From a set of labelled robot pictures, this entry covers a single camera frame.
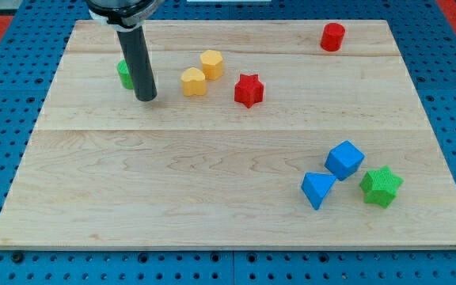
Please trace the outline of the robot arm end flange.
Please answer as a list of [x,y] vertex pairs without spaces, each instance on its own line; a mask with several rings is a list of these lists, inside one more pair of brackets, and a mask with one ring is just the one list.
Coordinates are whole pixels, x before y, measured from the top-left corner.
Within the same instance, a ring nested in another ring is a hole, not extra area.
[[130,32],[141,27],[163,2],[164,0],[85,0],[92,19],[117,32]]

